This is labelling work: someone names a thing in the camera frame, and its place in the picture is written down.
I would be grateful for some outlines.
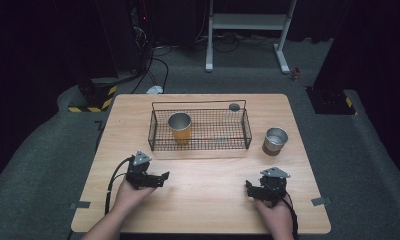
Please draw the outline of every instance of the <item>metal cup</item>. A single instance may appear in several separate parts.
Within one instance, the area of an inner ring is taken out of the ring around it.
[[[288,141],[288,135],[282,128],[270,128],[265,135],[264,145],[270,152],[280,151]]]
[[[168,118],[168,125],[177,144],[188,144],[191,136],[191,117],[185,112],[173,113]]]

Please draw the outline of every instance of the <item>hand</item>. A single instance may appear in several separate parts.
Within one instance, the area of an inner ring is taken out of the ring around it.
[[[288,194],[284,199],[288,203],[291,202]],[[272,208],[269,208],[262,200],[255,199],[254,201],[274,240],[293,239],[293,220],[290,209],[283,201],[279,201]]]
[[[127,216],[154,190],[156,188],[136,190],[124,178],[119,186],[115,204],[110,212],[100,219],[82,239],[118,239],[122,224]]]
[[[136,190],[124,178],[119,186],[118,193],[116,194],[115,204],[111,211],[118,211],[129,215],[134,208],[136,208],[144,198],[154,192],[156,188],[144,188]]]

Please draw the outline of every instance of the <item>wire mesh basket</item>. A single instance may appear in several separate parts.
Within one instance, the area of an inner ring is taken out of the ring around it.
[[[148,142],[152,151],[248,149],[252,141],[245,100],[153,102]],[[191,117],[191,135],[178,144],[168,125],[175,112]]]

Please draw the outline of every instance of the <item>white stand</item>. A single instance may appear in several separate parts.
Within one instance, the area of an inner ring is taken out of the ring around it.
[[[293,18],[297,0],[291,0],[287,14],[214,14],[213,0],[210,0],[208,43],[206,52],[206,72],[213,71],[213,30],[214,29],[254,29],[279,30],[281,37],[278,44],[274,44],[275,53],[284,74],[290,73],[282,48]]]

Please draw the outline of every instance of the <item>white object on floor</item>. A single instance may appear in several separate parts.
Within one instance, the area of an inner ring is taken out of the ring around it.
[[[163,88],[161,86],[153,86],[147,92],[147,94],[159,94],[163,93]]]

